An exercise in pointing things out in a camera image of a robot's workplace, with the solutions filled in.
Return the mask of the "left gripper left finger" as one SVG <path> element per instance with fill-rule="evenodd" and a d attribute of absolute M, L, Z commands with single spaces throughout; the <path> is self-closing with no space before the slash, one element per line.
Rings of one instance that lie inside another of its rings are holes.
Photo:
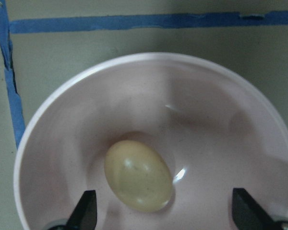
<path fill-rule="evenodd" d="M 84 191 L 71 216 L 66 230 L 94 230 L 97 224 L 97 198 L 95 190 Z"/>

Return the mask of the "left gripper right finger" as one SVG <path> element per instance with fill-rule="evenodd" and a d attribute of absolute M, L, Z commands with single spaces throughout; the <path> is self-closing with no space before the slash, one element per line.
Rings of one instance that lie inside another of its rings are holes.
<path fill-rule="evenodd" d="M 233 188 L 231 213 L 239 230 L 274 229 L 275 221 L 244 188 Z"/>

